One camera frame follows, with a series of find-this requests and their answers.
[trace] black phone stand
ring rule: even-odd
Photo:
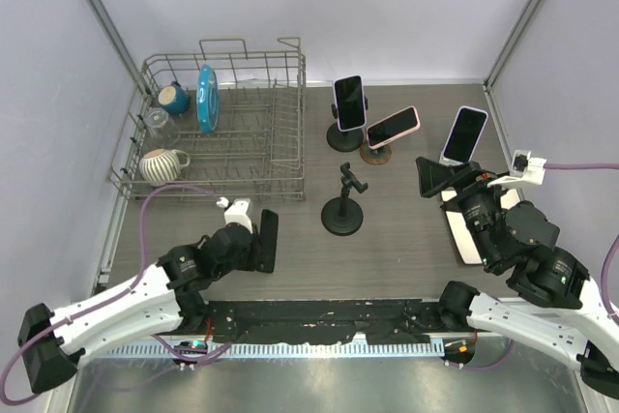
[[[359,155],[364,162],[369,164],[385,164],[391,159],[391,146],[389,144],[383,145],[378,149],[370,149],[368,142],[364,140],[364,143],[359,148]]]
[[[366,110],[368,110],[368,98],[366,97]],[[338,108],[331,104],[333,117],[338,119]],[[333,150],[338,152],[353,152],[361,147],[364,142],[364,131],[361,128],[352,131],[340,131],[338,123],[334,123],[327,130],[327,143]]]
[[[341,195],[332,198],[322,207],[320,219],[330,233],[336,236],[349,236],[359,230],[364,222],[364,212],[357,202],[349,197],[350,190],[355,188],[358,193],[368,190],[368,183],[361,184],[350,171],[350,163],[339,167],[343,176],[341,179]]]

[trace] smartphone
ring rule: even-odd
[[[470,162],[486,121],[487,112],[471,106],[461,106],[441,152],[441,163],[455,165]]]
[[[366,98],[360,76],[338,79],[333,83],[338,108],[338,128],[351,131],[366,125]]]
[[[421,127],[417,108],[408,106],[387,118],[368,126],[367,138],[370,149],[379,149],[403,135],[413,133]]]

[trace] metal wire rack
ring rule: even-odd
[[[117,144],[110,181],[126,198],[139,199],[152,191],[138,169],[143,154],[157,148],[187,152],[192,162],[177,180],[210,188],[217,194],[258,200],[304,198],[304,123],[306,60],[299,38],[279,38],[283,50],[248,51],[242,39],[202,40],[199,52],[160,53],[148,57],[142,76],[151,95],[127,115],[121,139],[131,142],[126,157]],[[217,50],[230,47],[234,51]],[[199,130],[195,116],[195,86],[202,64],[208,63],[220,84],[220,118],[213,133]],[[190,110],[173,117],[180,137],[165,147],[154,141],[143,117],[157,106],[157,95],[171,81],[186,87]],[[179,189],[163,196],[199,198],[199,192]]]

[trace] clear glass cup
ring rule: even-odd
[[[178,126],[163,108],[151,108],[144,117],[144,124],[153,144],[158,148],[172,147],[181,137]]]

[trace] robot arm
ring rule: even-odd
[[[450,282],[441,296],[441,317],[448,327],[466,324],[536,348],[579,370],[591,388],[619,398],[619,326],[607,314],[598,285],[582,263],[556,247],[559,228],[531,202],[507,211],[500,206],[503,186],[540,185],[544,163],[517,151],[509,175],[497,176],[475,162],[448,167],[417,159],[422,197],[454,188],[456,196],[441,208],[462,213],[484,270],[500,276],[513,269],[507,285],[538,307],[537,314],[528,313]]]
[[[146,268],[137,286],[127,280],[87,300],[51,311],[45,304],[29,309],[19,331],[23,345],[45,328],[68,318],[49,336],[23,354],[34,394],[63,384],[97,355],[125,342],[153,334],[194,334],[206,319],[206,305],[199,291],[233,270],[273,273],[278,236],[278,216],[262,211],[260,233],[251,223],[248,199],[231,205],[221,199],[226,227],[196,244],[178,246]],[[119,295],[124,297],[102,308]],[[75,321],[71,316],[96,308]]]

